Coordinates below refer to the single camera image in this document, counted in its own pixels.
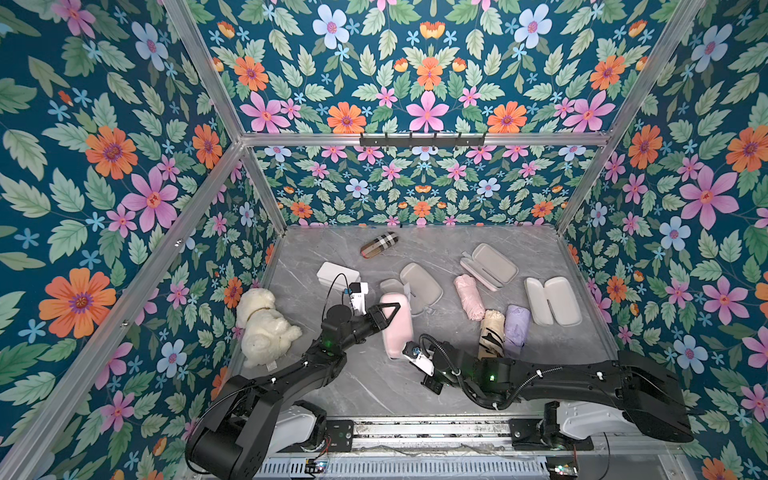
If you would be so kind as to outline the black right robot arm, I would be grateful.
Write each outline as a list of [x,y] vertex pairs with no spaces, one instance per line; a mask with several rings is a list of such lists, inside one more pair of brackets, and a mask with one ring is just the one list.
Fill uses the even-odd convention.
[[653,360],[621,351],[616,360],[582,365],[545,365],[511,358],[477,359],[445,341],[422,334],[402,354],[424,373],[422,385],[440,394],[459,388],[475,405],[502,411],[526,400],[605,405],[650,438],[694,440],[678,376]]

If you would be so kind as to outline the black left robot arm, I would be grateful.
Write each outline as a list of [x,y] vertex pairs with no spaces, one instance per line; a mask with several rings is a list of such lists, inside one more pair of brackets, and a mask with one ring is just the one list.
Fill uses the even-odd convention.
[[349,307],[334,305],[298,361],[272,375],[230,378],[187,440],[187,466],[218,479],[253,478],[268,458],[280,412],[335,380],[347,363],[346,351],[389,327],[402,309],[386,302],[355,316]]

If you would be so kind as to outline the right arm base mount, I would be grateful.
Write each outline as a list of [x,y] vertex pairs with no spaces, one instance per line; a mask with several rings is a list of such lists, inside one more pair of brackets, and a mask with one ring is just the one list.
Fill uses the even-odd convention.
[[508,425],[515,450],[593,450],[593,435],[639,432],[619,409],[587,402],[551,401],[540,418],[512,418]]

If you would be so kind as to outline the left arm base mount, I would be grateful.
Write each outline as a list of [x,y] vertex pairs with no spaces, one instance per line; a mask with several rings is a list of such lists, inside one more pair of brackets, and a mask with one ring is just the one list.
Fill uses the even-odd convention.
[[354,427],[352,420],[331,418],[323,408],[298,401],[278,415],[266,458],[281,453],[350,452]]

